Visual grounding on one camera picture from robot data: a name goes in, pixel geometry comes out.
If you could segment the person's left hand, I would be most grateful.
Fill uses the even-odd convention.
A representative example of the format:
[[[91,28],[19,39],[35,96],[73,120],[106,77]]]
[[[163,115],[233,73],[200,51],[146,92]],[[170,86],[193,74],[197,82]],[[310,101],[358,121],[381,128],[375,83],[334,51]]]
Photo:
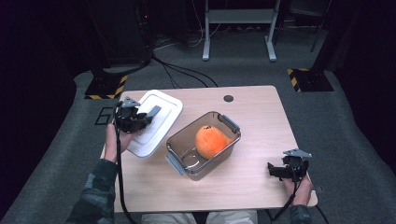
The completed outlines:
[[[120,132],[120,136],[116,136],[116,128],[112,123],[106,126],[106,143],[104,159],[116,163],[118,161],[117,147],[120,147],[120,153],[123,153],[130,143],[137,137],[137,133]]]

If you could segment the person's right leg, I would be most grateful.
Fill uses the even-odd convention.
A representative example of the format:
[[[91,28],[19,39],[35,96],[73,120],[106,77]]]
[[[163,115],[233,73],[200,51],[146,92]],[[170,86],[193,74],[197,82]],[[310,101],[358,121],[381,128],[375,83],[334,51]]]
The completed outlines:
[[[258,224],[256,210],[211,212],[205,224]]]

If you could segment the white metal desk frame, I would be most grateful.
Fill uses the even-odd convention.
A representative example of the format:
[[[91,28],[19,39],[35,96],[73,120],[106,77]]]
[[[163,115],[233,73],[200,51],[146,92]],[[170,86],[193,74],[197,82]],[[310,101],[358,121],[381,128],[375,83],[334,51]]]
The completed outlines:
[[[264,9],[210,9],[209,0],[205,0],[205,44],[202,59],[209,60],[211,24],[269,24],[269,33],[264,37],[270,62],[276,61],[273,36],[281,0],[275,0],[273,8]]]

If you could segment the orange plush toy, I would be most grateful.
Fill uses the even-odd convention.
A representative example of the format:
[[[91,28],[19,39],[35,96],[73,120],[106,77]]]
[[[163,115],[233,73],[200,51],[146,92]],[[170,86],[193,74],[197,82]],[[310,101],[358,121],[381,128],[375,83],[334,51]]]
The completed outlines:
[[[202,126],[195,135],[195,147],[207,160],[215,157],[232,141],[224,132],[210,125]]]

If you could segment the black stand base striped edge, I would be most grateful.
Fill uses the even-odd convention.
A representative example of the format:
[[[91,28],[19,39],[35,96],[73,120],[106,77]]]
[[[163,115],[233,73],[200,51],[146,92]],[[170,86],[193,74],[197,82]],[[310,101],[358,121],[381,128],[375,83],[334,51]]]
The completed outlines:
[[[120,96],[127,76],[110,73],[104,69],[92,70],[92,81],[85,91],[86,99],[115,99]]]
[[[292,87],[297,92],[333,91],[332,84],[323,69],[289,68],[287,73]]]

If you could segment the person's right hand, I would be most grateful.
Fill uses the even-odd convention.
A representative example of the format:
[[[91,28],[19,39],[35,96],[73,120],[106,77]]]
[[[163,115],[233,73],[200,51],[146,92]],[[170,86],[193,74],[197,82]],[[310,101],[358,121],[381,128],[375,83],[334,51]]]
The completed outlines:
[[[295,182],[290,179],[283,179],[283,183],[286,189],[286,192],[289,196],[293,195],[293,201],[291,205],[305,205],[308,206],[308,203],[311,199],[311,191],[313,189],[313,185],[311,179],[308,175],[306,175],[300,182],[297,183],[298,188],[294,189]]]

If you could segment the person's leg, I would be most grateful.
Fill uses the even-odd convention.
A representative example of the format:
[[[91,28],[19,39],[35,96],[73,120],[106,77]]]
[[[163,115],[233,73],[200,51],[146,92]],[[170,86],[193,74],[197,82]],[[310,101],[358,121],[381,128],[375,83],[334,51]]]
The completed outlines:
[[[143,215],[141,224],[197,224],[197,222],[190,213],[161,213]]]
[[[258,224],[256,210],[211,212],[205,224]]]

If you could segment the person's left leg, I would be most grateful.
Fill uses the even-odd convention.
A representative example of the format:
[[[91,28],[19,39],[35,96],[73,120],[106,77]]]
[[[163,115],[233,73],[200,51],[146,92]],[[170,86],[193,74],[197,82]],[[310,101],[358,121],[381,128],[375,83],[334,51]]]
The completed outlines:
[[[143,215],[141,224],[197,224],[197,222],[190,213],[161,213]]]

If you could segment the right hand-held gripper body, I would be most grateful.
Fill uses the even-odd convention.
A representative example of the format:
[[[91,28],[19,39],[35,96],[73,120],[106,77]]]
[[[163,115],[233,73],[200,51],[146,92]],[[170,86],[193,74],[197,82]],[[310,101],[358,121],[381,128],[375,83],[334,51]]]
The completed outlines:
[[[311,153],[305,152],[299,148],[284,151],[285,157],[282,159],[287,174],[285,179],[291,179],[293,182],[301,181],[307,173]]]

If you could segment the black equipment cabinet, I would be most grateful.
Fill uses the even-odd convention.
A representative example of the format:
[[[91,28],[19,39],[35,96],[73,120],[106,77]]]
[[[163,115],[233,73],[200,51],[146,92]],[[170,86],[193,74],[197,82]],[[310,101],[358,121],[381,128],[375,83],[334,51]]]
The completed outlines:
[[[110,65],[146,66],[151,27],[145,0],[84,0]]]

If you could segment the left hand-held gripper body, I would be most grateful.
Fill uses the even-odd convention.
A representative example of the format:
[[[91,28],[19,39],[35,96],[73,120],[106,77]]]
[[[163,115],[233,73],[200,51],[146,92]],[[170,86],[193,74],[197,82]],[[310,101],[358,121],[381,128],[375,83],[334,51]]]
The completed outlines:
[[[129,96],[116,103],[113,123],[119,131],[134,133],[140,130],[140,124],[137,120],[139,106],[140,104]]]

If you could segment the white container lid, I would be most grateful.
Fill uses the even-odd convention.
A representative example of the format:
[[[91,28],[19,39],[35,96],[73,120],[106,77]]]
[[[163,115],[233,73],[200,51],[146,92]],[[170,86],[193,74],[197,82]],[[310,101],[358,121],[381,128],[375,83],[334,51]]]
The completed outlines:
[[[139,158],[151,156],[180,115],[182,102],[162,91],[148,91],[139,101],[139,113],[157,110],[150,124],[130,143],[127,149]]]

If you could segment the transparent brown storage container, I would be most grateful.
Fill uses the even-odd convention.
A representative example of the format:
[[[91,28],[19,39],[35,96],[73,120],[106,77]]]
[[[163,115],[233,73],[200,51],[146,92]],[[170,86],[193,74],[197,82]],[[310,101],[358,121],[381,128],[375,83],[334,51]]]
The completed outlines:
[[[210,160],[202,157],[195,147],[195,135],[202,126],[206,125],[218,128],[233,140],[230,145]],[[186,174],[191,180],[198,181],[231,156],[233,146],[240,138],[240,128],[235,122],[219,112],[210,111],[167,140],[166,159],[181,175]]]

